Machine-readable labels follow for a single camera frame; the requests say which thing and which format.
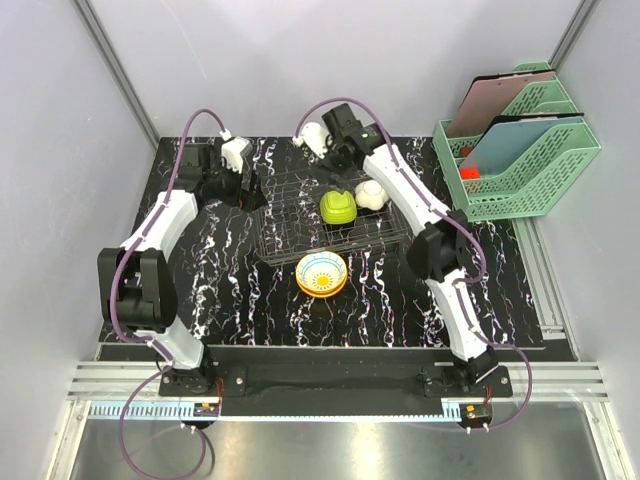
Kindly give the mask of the patterned bowl green outside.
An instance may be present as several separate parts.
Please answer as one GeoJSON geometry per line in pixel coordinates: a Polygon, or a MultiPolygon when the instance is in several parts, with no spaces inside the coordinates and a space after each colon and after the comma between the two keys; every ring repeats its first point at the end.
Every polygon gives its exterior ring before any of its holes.
{"type": "Polygon", "coordinates": [[[357,217],[355,198],[349,191],[328,191],[320,200],[320,213],[324,222],[330,225],[351,223],[357,217]]]}

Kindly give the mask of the white square bowl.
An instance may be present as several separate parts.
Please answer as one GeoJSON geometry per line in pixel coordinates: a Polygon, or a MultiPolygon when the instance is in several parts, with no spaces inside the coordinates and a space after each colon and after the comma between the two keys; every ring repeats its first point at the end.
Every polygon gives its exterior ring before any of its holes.
{"type": "Polygon", "coordinates": [[[359,208],[379,211],[389,201],[389,196],[377,181],[366,180],[356,186],[355,201],[359,208]]]}

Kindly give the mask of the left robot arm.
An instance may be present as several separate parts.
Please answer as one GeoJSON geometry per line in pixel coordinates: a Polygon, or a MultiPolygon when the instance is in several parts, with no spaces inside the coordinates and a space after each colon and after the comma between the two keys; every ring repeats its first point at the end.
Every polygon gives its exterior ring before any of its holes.
{"type": "Polygon", "coordinates": [[[105,248],[97,258],[104,320],[123,340],[155,350],[168,364],[169,374],[196,396],[214,388],[214,361],[178,316],[167,261],[206,205],[220,201],[245,212],[266,205],[259,174],[244,167],[250,151],[251,143],[243,137],[232,137],[219,147],[180,147],[177,173],[144,221],[119,247],[105,248]]]}

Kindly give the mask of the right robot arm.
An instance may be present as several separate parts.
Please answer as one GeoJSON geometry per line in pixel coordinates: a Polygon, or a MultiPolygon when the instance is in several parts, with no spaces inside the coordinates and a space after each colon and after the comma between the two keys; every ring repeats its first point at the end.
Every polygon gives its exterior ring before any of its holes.
{"type": "Polygon", "coordinates": [[[479,243],[468,231],[466,214],[441,202],[409,167],[397,145],[379,125],[356,119],[342,103],[322,115],[328,133],[323,164],[342,173],[354,166],[380,184],[413,232],[406,259],[414,275],[427,283],[443,316],[454,356],[457,390],[476,396],[498,367],[483,337],[467,286],[474,280],[463,265],[464,249],[479,243]]]}

